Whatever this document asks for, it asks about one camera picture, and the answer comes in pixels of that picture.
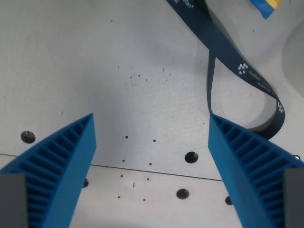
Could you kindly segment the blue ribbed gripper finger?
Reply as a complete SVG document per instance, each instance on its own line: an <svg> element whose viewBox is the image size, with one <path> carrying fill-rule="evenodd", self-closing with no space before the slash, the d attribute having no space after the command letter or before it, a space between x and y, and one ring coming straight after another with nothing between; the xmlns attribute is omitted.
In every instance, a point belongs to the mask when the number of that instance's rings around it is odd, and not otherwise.
<svg viewBox="0 0 304 228"><path fill-rule="evenodd" d="M213 114L208 148L242 227L283 228L283 174L288 168L303 168L303 161Z"/></svg>
<svg viewBox="0 0 304 228"><path fill-rule="evenodd" d="M95 151L94 115L88 114L1 168L25 176L28 227L69 227Z"/></svg>

